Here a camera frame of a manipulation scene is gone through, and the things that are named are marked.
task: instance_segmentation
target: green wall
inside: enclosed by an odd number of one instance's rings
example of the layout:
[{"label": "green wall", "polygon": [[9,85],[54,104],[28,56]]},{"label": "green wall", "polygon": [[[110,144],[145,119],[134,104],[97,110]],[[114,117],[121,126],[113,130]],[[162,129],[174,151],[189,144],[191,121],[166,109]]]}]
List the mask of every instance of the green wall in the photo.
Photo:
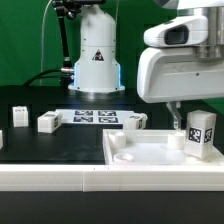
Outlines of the green wall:
[{"label": "green wall", "polygon": [[[2,1],[0,8],[0,85],[21,85],[40,72],[41,26],[48,0]],[[116,14],[116,0],[107,0],[103,8]],[[122,82],[135,87],[137,66],[147,47],[143,42],[146,29],[174,18],[173,10],[158,7],[153,0],[120,0],[117,23],[117,61],[122,66]],[[66,21],[70,55],[79,58],[80,19]],[[62,66],[62,49],[56,14],[51,7],[47,16],[44,70]],[[58,85],[58,81],[43,81]],[[224,113],[224,100],[206,101]]]}]

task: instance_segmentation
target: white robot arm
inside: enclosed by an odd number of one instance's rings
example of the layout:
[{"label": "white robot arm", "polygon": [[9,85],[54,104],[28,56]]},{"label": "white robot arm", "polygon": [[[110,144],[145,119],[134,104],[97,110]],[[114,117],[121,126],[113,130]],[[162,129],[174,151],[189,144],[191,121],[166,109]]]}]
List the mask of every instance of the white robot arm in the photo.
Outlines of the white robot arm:
[{"label": "white robot arm", "polygon": [[148,103],[224,96],[224,0],[155,0],[177,18],[144,34],[137,90]]},{"label": "white robot arm", "polygon": [[[107,99],[123,95],[120,83],[120,65],[115,59],[116,24],[97,4],[106,0],[54,0],[61,28],[64,54],[62,72],[73,73],[74,82],[68,86],[71,95],[90,99]],[[74,19],[81,16],[81,54],[71,68],[64,16]]]}]

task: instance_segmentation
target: black cable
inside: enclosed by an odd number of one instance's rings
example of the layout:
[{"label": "black cable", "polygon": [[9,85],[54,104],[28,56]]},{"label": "black cable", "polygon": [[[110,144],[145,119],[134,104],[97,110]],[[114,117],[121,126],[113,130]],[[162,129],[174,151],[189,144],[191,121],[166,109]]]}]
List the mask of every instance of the black cable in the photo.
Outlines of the black cable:
[{"label": "black cable", "polygon": [[23,86],[29,86],[30,83],[32,83],[34,80],[39,79],[40,77],[43,78],[44,75],[47,75],[49,73],[55,73],[55,72],[61,72],[61,69],[56,68],[56,69],[49,69],[47,71],[41,72],[37,75],[35,75],[33,78],[29,79],[28,81],[26,81],[25,83],[23,83]]},{"label": "black cable", "polygon": [[37,79],[56,79],[56,78],[71,78],[70,76],[68,75],[54,75],[54,76],[44,76],[44,77],[36,77],[36,78],[33,78],[32,81],[35,81]]},{"label": "black cable", "polygon": [[69,50],[68,50],[68,41],[67,41],[67,34],[66,34],[66,28],[65,28],[65,21],[63,17],[58,18],[59,26],[61,30],[61,41],[62,41],[62,50],[63,50],[63,66],[64,67],[72,67],[72,62],[69,57]]}]

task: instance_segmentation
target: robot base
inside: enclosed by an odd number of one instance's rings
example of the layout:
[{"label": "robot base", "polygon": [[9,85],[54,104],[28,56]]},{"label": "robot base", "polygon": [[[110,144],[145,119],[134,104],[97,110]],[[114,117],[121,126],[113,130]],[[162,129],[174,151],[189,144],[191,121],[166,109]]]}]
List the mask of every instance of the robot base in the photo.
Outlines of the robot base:
[{"label": "robot base", "polygon": [[90,99],[90,100],[105,100],[113,99],[115,97],[122,97],[125,95],[125,87],[121,86],[119,89],[113,92],[86,92],[80,91],[77,88],[69,86],[68,93],[70,96],[77,96],[80,98]]}]

